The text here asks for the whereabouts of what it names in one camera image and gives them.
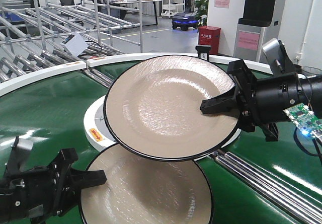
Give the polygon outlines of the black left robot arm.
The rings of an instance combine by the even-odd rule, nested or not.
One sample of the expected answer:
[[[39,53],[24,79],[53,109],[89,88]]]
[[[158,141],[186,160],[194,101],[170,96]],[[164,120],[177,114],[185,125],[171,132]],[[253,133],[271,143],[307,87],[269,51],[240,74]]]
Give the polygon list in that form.
[[[47,166],[21,171],[13,148],[1,178],[1,223],[24,218],[45,223],[52,216],[64,216],[77,205],[82,189],[106,183],[102,170],[72,168],[77,159],[74,148],[64,148]]]

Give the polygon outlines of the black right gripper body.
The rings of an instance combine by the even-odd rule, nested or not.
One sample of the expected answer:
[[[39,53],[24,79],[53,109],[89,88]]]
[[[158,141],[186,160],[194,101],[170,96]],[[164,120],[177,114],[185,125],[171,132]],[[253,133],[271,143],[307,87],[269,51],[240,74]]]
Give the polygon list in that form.
[[[296,73],[258,79],[242,59],[231,61],[227,73],[236,83],[235,97],[241,111],[238,128],[254,132],[259,127],[266,141],[278,140],[276,123],[288,121],[284,109],[308,102]]]

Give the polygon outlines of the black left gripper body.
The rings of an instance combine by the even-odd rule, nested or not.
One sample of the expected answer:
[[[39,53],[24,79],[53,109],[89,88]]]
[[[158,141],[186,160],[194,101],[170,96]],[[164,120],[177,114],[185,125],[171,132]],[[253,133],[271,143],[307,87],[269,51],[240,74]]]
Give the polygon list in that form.
[[[63,216],[77,204],[71,187],[71,165],[78,160],[74,148],[64,148],[47,166],[35,166],[18,174],[5,169],[1,178],[2,219],[47,219]]]

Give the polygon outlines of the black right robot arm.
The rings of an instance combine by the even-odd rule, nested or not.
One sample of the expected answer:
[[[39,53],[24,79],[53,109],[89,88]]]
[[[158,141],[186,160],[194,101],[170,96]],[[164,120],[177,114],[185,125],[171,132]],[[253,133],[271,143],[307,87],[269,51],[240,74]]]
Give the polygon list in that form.
[[[238,128],[254,132],[258,126],[266,141],[278,140],[278,122],[289,121],[283,112],[299,103],[310,104],[321,118],[321,75],[300,78],[297,72],[277,77],[258,79],[240,59],[231,61],[227,73],[234,87],[211,99],[203,100],[200,110],[204,114],[229,112],[238,109]]]

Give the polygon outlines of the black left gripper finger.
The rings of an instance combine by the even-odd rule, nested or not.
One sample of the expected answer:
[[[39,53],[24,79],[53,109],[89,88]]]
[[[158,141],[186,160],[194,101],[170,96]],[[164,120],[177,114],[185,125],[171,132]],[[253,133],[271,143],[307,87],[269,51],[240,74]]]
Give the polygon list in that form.
[[[71,187],[73,189],[85,189],[103,185],[107,181],[107,177],[103,170],[81,171],[71,169]]]

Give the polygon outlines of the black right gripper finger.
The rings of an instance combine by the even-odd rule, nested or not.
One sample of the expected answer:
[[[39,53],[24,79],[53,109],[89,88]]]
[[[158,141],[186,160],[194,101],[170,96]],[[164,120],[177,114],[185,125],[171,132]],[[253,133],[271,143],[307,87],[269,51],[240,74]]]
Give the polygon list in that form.
[[[236,87],[211,99],[202,100],[200,106],[200,110],[203,114],[224,113],[229,112],[232,109],[238,109]]]

